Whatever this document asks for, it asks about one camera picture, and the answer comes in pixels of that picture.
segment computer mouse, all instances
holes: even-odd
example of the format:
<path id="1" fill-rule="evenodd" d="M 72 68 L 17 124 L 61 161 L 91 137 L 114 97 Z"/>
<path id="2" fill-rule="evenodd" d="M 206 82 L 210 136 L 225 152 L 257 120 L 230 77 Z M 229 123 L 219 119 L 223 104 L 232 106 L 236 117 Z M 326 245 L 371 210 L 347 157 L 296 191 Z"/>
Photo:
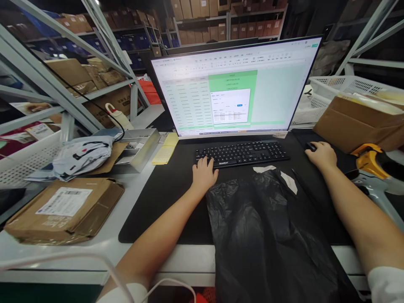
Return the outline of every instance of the computer mouse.
<path id="1" fill-rule="evenodd" d="M 311 151 L 315 152 L 317 150 L 317 147 L 315 147 L 311 142 L 306 143 L 307 149 L 311 149 Z"/>

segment white sleeve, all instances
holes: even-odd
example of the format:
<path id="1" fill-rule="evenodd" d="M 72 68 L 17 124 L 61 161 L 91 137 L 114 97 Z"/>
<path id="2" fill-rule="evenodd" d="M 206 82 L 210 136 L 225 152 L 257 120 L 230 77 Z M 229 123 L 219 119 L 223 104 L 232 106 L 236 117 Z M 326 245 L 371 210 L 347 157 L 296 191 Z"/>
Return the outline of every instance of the white sleeve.
<path id="1" fill-rule="evenodd" d="M 373 303 L 404 303 L 404 270 L 394 267 L 376 267 L 367 280 Z"/>
<path id="2" fill-rule="evenodd" d="M 126 284 L 126 287 L 129 289 L 130 294 L 132 295 L 135 303 L 140 303 L 144 296 L 147 294 L 146 288 L 139 283 L 130 283 Z M 119 287 L 114 288 L 110 292 L 106 293 L 97 303 L 127 303 L 128 300 L 123 294 L 122 289 Z"/>

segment white plastic basket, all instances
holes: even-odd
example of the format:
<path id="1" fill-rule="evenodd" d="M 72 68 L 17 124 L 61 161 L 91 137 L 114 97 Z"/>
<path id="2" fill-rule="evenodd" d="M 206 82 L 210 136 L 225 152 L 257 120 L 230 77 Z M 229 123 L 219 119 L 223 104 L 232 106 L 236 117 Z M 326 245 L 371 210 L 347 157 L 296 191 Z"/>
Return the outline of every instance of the white plastic basket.
<path id="1" fill-rule="evenodd" d="M 327 98 L 330 102 L 339 92 L 366 95 L 377 93 L 382 89 L 388 89 L 404 93 L 402 89 L 358 76 L 310 77 L 309 80 L 313 92 Z"/>
<path id="2" fill-rule="evenodd" d="M 307 96 L 307 98 L 310 100 L 311 108 L 297 108 L 293 116 L 292 125 L 317 122 L 331 103 L 327 98 L 321 97 L 315 93 L 311 96 Z"/>

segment white desk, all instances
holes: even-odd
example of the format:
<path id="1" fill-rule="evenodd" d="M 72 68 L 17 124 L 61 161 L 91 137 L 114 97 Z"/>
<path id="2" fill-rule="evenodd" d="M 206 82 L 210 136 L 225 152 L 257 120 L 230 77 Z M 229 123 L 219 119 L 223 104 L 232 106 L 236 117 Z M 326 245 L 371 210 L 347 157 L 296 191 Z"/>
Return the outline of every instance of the white desk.
<path id="1" fill-rule="evenodd" d="M 134 125 L 145 128 L 163 112 L 162 106 L 153 105 L 141 114 Z M 22 245 L 5 231 L 0 233 L 0 261 L 33 257 L 49 253 L 92 251 L 103 254 L 116 265 L 129 249 L 130 244 L 118 241 L 118 234 L 132 210 L 154 166 L 151 163 L 160 149 L 157 147 L 140 174 L 115 175 L 125 186 L 125 192 L 94 239 L 69 246 Z M 366 290 L 366 278 L 356 251 L 349 246 L 335 246 L 333 250 L 354 285 Z M 0 282 L 34 282 L 64 284 L 103 284 L 108 277 L 103 264 L 93 259 L 76 258 L 34 264 L 20 270 L 0 272 Z M 177 245 L 171 256 L 159 270 L 156 280 L 171 277 L 193 286 L 214 286 L 215 247 L 213 245 Z"/>

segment barcode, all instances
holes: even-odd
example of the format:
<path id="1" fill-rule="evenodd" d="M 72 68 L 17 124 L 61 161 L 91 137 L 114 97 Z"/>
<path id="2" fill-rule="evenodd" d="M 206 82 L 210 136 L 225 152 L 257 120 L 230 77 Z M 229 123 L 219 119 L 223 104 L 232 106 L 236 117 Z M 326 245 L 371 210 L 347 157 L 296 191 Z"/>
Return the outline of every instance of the barcode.
<path id="1" fill-rule="evenodd" d="M 65 191 L 65 194 L 80 194 L 80 191 Z"/>

